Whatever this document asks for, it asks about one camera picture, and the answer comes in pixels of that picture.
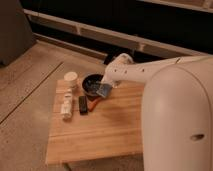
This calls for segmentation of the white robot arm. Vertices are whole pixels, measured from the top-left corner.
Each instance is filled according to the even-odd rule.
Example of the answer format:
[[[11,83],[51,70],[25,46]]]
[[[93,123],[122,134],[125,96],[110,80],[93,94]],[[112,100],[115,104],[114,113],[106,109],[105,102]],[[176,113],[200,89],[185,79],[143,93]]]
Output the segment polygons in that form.
[[[144,171],[213,171],[213,55],[135,64],[125,53],[105,69],[104,88],[145,85]]]

